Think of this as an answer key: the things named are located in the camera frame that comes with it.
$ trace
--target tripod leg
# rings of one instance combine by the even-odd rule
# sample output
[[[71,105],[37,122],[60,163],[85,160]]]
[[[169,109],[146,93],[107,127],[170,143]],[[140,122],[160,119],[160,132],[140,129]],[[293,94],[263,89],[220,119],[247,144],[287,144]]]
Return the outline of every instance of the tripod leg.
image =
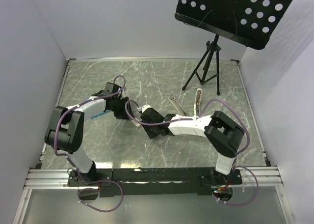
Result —
[[[210,54],[210,53],[209,53],[209,54]],[[203,71],[205,70],[205,68],[206,68],[206,63],[204,64]]]
[[[209,50],[206,50],[205,54],[203,55],[203,57],[201,58],[200,62],[197,64],[196,68],[193,70],[193,73],[191,74],[191,76],[189,77],[189,79],[187,80],[187,82],[185,83],[184,87],[182,87],[182,90],[186,89],[186,86],[188,85],[188,83],[191,81],[191,79],[193,78],[194,74],[197,72],[197,69],[201,66],[202,62],[204,61],[205,57],[207,56]]]
[[[217,63],[217,95],[220,95],[220,89],[219,89],[219,51],[216,53],[216,63]]]
[[[204,83],[205,83],[205,78],[206,78],[206,75],[207,75],[207,72],[208,72],[210,62],[211,62],[213,55],[214,55],[214,51],[211,51],[210,54],[208,55],[208,58],[206,59],[206,63],[204,66],[205,69],[204,69],[204,73],[203,73],[202,80],[201,80],[201,85],[204,85]]]

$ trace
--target white backdrop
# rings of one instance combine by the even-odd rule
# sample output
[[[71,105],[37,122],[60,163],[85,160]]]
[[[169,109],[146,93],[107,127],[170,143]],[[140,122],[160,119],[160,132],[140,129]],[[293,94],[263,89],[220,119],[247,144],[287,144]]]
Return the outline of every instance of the white backdrop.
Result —
[[[0,0],[0,223],[13,222],[66,61],[32,0]]]
[[[214,34],[174,18],[178,0],[34,0],[66,58],[198,57]],[[246,47],[223,37],[221,58]]]
[[[314,0],[293,0],[266,48],[247,49],[240,62],[266,153],[298,224],[314,223],[313,10]]]

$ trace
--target black mounting bracket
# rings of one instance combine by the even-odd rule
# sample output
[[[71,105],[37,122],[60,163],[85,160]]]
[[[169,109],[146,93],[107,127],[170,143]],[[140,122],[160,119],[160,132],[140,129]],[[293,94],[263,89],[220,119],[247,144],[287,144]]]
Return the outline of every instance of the black mounting bracket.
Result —
[[[95,186],[86,185],[70,172],[69,187]],[[238,169],[229,175],[215,171],[215,168],[105,168],[97,169],[98,180],[113,180],[121,185],[124,195],[162,195],[162,194],[197,194],[210,196],[212,187],[226,185],[230,179],[232,185],[242,184]],[[119,196],[120,189],[104,182],[100,185],[100,197]]]

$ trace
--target gray marble surface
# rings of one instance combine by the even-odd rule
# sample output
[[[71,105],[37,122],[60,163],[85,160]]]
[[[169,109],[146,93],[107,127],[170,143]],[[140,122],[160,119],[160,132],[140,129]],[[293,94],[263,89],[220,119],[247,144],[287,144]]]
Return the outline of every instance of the gray marble surface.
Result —
[[[216,98],[216,79],[200,86],[194,76],[185,91],[182,86],[195,68],[197,61],[73,61],[59,104],[70,106],[103,89],[107,81],[118,74],[127,80],[126,95],[140,105],[150,104],[162,115],[177,113],[168,100],[170,94],[181,102],[185,110],[193,115],[193,104],[197,88],[203,89],[201,107],[211,98]],[[245,97],[236,63],[220,61],[220,96],[240,115],[247,126],[251,143],[238,157],[237,164],[243,166],[265,166],[262,148],[252,115]],[[212,63],[208,76],[215,74]],[[236,120],[221,104],[212,103],[206,115],[221,110]],[[160,167],[214,167],[217,152],[207,138],[197,136],[158,136],[150,140],[143,128],[129,120],[117,120],[109,112],[87,121],[84,125],[83,143],[87,155],[98,168],[160,168]],[[64,158],[55,157],[47,147],[42,168],[69,168]]]

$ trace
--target black music stand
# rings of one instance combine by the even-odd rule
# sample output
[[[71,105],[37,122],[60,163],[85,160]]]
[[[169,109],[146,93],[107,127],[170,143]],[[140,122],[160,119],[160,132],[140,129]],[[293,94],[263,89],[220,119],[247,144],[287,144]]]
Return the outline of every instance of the black music stand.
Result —
[[[197,76],[201,85],[217,77],[219,91],[219,36],[256,50],[263,49],[275,27],[281,20],[292,0],[179,0],[175,18],[184,24],[215,33],[212,43],[207,42],[207,50],[194,69],[182,90]],[[212,57],[216,52],[216,74],[205,80]],[[200,78],[198,68],[208,55]]]

